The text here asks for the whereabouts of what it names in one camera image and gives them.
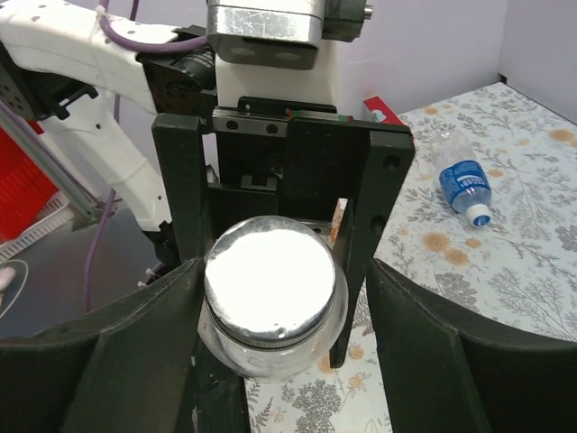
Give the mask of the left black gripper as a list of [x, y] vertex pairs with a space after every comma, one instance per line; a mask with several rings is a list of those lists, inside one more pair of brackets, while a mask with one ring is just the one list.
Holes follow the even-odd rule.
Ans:
[[331, 366], [341, 367], [367, 266], [415, 155], [412, 133], [371, 130], [332, 106], [248, 97], [214, 108], [210, 125], [220, 178], [208, 187], [201, 119], [159, 114], [152, 124], [179, 259], [206, 254], [209, 209], [215, 224], [263, 215], [326, 221], [348, 200], [334, 245], [348, 283], [348, 312], [330, 351]]

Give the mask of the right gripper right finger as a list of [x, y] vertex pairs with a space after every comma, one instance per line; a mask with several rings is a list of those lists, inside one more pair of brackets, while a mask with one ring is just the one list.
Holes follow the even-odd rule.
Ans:
[[523, 331], [375, 259], [367, 294], [396, 432], [574, 432], [576, 344]]

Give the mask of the silver jar lid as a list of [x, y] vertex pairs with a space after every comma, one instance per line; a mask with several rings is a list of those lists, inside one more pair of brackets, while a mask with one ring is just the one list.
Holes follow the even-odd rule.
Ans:
[[330, 249], [283, 216], [257, 216], [226, 230], [206, 255], [205, 294], [220, 328], [239, 343], [284, 348], [312, 336], [336, 293]]

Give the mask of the clear jar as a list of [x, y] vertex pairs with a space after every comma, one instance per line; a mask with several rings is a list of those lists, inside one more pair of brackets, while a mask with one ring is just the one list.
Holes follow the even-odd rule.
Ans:
[[271, 347], [261, 341], [246, 344], [225, 331], [205, 302], [198, 324], [198, 334], [209, 352], [223, 365], [245, 379], [276, 382], [305, 371], [327, 355], [343, 330], [348, 312], [348, 288], [342, 270], [336, 271], [336, 286], [328, 313], [316, 328], [293, 342], [276, 332]]

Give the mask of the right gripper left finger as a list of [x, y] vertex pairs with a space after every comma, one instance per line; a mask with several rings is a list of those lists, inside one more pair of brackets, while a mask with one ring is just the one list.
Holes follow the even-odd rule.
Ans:
[[204, 263], [36, 336], [1, 341], [3, 432], [173, 432]]

